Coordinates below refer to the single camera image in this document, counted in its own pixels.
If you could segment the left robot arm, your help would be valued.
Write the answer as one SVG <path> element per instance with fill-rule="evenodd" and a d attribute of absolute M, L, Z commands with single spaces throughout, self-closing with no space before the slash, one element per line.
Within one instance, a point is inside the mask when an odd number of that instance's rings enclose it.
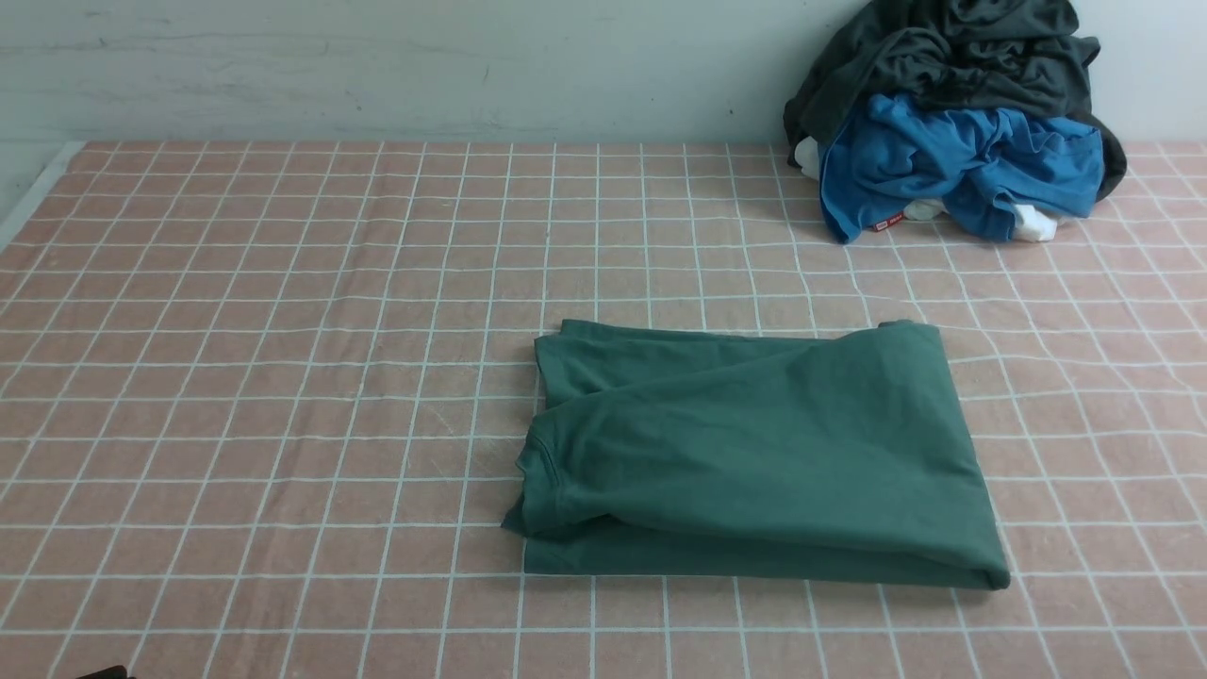
<path fill-rule="evenodd" d="M 126 666 L 116 665 L 103 668 L 103 671 L 94 671 L 93 673 L 77 677 L 77 679 L 128 679 L 129 677 Z"/>

